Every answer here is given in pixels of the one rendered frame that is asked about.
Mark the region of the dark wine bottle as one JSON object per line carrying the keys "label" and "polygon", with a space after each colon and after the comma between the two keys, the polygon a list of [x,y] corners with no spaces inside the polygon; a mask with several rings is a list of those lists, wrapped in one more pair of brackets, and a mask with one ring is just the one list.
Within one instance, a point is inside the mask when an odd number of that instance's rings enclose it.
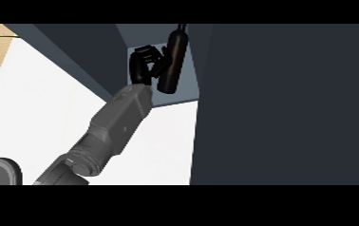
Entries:
{"label": "dark wine bottle", "polygon": [[187,34],[185,32],[186,24],[179,24],[171,32],[167,42],[167,48],[173,57],[173,62],[158,78],[156,90],[165,94],[174,94],[180,80],[180,70],[187,47]]}

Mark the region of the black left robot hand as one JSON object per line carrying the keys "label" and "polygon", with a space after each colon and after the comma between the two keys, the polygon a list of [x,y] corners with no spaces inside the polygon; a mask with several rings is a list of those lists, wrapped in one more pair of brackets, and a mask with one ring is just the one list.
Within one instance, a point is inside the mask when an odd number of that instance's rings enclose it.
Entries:
{"label": "black left robot hand", "polygon": [[173,57],[168,48],[156,49],[143,46],[134,49],[128,60],[130,81],[133,84],[152,84],[152,78],[158,78],[170,65]]}

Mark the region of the tan wooden panel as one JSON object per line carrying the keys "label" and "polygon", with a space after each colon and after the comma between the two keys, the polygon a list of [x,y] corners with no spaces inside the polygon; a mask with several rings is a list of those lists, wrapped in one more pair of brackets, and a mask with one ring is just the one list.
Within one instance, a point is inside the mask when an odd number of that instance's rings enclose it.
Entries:
{"label": "tan wooden panel", "polygon": [[18,38],[18,35],[0,24],[0,66],[3,65],[13,38]]}

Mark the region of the dark grey rounded object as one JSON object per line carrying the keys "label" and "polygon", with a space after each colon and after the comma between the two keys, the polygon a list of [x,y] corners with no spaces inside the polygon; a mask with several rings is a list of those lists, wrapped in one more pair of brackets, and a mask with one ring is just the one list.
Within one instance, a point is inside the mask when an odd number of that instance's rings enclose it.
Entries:
{"label": "dark grey rounded object", "polygon": [[21,185],[22,172],[16,162],[0,158],[0,185]]}

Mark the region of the dark grey cabinet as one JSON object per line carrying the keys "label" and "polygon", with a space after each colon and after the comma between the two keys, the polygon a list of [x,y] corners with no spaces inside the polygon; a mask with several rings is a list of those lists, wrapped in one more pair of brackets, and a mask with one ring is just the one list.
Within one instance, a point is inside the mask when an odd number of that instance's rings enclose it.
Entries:
{"label": "dark grey cabinet", "polygon": [[162,47],[174,24],[9,24],[19,39],[91,92],[109,100],[130,84],[133,49]]}

